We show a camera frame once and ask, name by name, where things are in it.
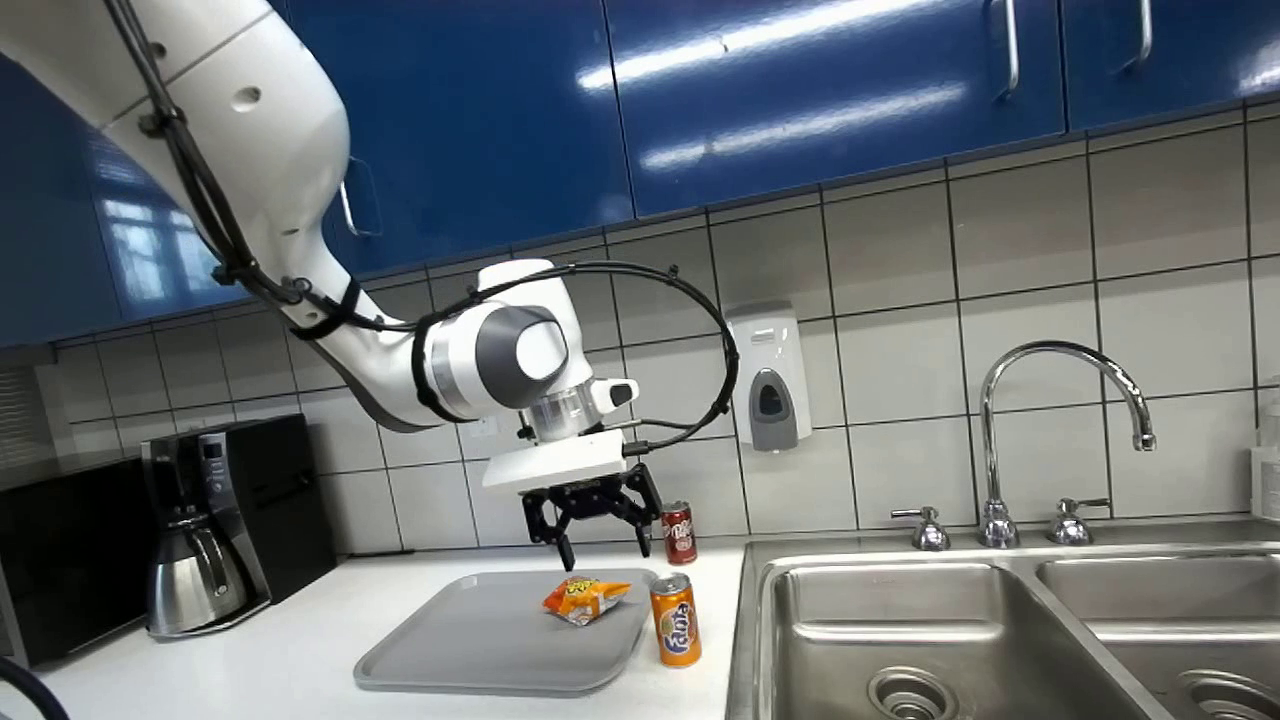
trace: microwave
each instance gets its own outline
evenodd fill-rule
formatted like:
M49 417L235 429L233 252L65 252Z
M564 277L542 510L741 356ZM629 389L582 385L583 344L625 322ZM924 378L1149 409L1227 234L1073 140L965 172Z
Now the microwave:
M0 651L49 670L138 628L153 553L139 460L0 493Z

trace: can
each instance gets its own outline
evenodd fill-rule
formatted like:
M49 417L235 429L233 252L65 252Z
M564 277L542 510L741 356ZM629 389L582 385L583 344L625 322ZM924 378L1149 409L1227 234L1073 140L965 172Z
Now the can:
M667 564L692 564L696 531L692 531L692 510L686 499L664 510L664 531L667 531Z
M696 633L696 599L686 571L655 580L647 591L655 662L667 670L688 670L703 656L703 635Z

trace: faucet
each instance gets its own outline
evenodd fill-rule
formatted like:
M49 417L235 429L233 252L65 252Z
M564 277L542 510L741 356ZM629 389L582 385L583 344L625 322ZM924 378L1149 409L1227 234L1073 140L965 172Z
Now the faucet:
M1131 450L1138 451L1149 451L1155 446L1155 433L1151 433L1151 413L1149 413L1149 398L1144 389L1138 389L1138 381L1104 353L1095 350L1084 350L1084 344L1073 344L1073 341L1032 341L1032 344L1019 344L1012 353L1004 353L990 381L986 381L986 468L990 468L990 506L986 506L986 518L982 518L982 542L990 550L1018 550L1019 544L1019 531L1009 518L1009 506L1004 506L1004 493L1001 493L1001 464L998 464L998 417L993 417L993 401L998 401L998 385L1001 378L1025 361L1025 356L1041 356L1041 353L1061 353L1061 356L1077 356L1091 370L1099 370L1125 398L1130 406L1130 421L1131 421Z

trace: kitchen counter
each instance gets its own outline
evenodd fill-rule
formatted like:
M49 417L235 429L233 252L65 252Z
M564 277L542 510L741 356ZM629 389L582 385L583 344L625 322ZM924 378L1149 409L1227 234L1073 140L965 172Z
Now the kitchen counter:
M361 691L351 680L355 662L444 586L468 571L555 571L550 550L348 562L233 633L155 644L138 628L43 680L74 720L708 720L724 715L741 555L741 544L721 544L682 568L696 590L702 665L664 670L647 620L621 680L574 700ZM592 568L671 571L625 544L582 550L582 571Z

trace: food item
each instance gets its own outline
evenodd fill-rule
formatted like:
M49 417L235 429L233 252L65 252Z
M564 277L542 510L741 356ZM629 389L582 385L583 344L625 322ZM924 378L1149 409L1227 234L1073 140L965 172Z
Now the food item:
M688 670L703 656L703 639L696 633L696 599L686 571L655 580L647 591L652 624L655 624L655 656L667 670Z
M625 598L634 591L634 586L614 586L614 580L597 580L597 578L567 578L564 586L555 586L544 598L544 607L553 616L561 616L564 624L597 624L606 614L614 614Z
M686 499L664 510L664 529L667 529L667 564L692 564L696 535L692 535L692 510Z

